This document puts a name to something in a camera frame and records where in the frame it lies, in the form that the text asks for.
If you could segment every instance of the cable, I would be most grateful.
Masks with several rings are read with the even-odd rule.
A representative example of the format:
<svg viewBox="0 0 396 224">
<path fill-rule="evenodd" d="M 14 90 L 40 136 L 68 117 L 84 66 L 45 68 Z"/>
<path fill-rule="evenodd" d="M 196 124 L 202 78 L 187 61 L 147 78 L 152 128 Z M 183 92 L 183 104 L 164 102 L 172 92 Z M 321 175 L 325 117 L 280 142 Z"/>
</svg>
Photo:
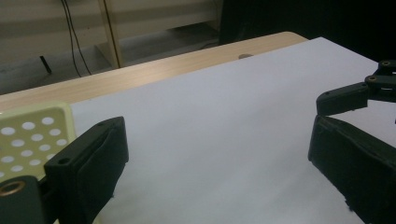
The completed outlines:
<svg viewBox="0 0 396 224">
<path fill-rule="evenodd" d="M 64 15 L 66 16 L 66 20 L 67 20 L 67 27 L 69 29 L 69 34 L 70 34 L 70 44 L 72 46 L 72 58 L 73 58 L 73 65 L 75 66 L 76 72 L 78 74 L 79 77 L 82 77 L 81 74 L 78 71 L 77 65 L 76 65 L 76 58 L 74 56 L 74 46 L 73 46 L 73 36 L 72 36 L 72 29 L 70 28 L 70 21 L 69 21 L 69 16 L 67 14 L 67 10 L 66 10 L 66 6 L 64 5 Z"/>
<path fill-rule="evenodd" d="M 79 46 L 78 37 L 77 37 L 76 30 L 75 30 L 74 25 L 73 25 L 73 20 L 72 20 L 72 16 L 71 16 L 71 13 L 70 13 L 69 5 L 67 4 L 66 0 L 61 0 L 61 1 L 62 1 L 62 4 L 64 5 L 64 13 L 66 14 L 67 25 L 68 25 L 68 28 L 69 28 L 69 34 L 71 36 L 73 63 L 75 65 L 76 71 L 78 71 L 78 69 L 77 69 L 77 66 L 76 66 L 76 59 L 75 59 L 75 56 L 74 56 L 73 37 L 72 37 L 72 34 L 71 34 L 72 32 L 73 32 L 73 35 L 74 35 L 74 37 L 76 39 L 76 43 L 77 43 L 77 46 L 78 46 L 78 52 L 79 52 L 79 55 L 81 56 L 82 61 L 84 62 L 85 68 L 87 69 L 88 73 L 90 75 L 92 75 L 90 69 L 88 68 L 87 63 L 85 62 L 85 58 L 82 55 L 81 47 Z"/>
<path fill-rule="evenodd" d="M 69 20 L 70 20 L 70 25 L 71 25 L 71 27 L 72 27 L 73 34 L 74 34 L 74 36 L 75 36 L 75 38 L 76 38 L 76 43 L 77 43 L 77 46 L 78 46 L 79 55 L 81 56 L 81 59 L 82 59 L 82 61 L 84 62 L 85 68 L 87 69 L 88 73 L 89 73 L 90 75 L 92 75 L 90 69 L 88 68 L 87 63 L 85 62 L 84 56 L 82 55 L 81 48 L 79 47 L 78 38 L 77 38 L 77 35 L 76 35 L 76 30 L 75 30 L 74 25 L 73 25 L 72 15 L 70 14 L 69 5 L 67 4 L 67 1 L 66 1 L 66 0 L 64 0 L 64 3 L 65 3 L 65 5 L 66 5 L 67 12 L 68 12 L 68 14 L 69 14 Z"/>
</svg>

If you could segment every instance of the wooden tabletop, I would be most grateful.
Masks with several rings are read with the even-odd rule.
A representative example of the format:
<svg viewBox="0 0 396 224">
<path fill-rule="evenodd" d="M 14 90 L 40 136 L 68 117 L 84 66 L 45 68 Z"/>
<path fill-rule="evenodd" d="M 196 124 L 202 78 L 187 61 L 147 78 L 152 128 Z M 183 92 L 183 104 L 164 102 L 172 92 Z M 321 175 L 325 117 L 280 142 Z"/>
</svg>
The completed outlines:
<svg viewBox="0 0 396 224">
<path fill-rule="evenodd" d="M 149 63 L 141 63 L 91 77 L 73 79 L 26 91 L 17 91 L 0 95 L 0 111 L 46 101 L 64 101 L 72 104 L 213 65 L 235 61 L 242 54 L 260 54 L 306 40 L 300 35 L 283 32 Z"/>
</svg>

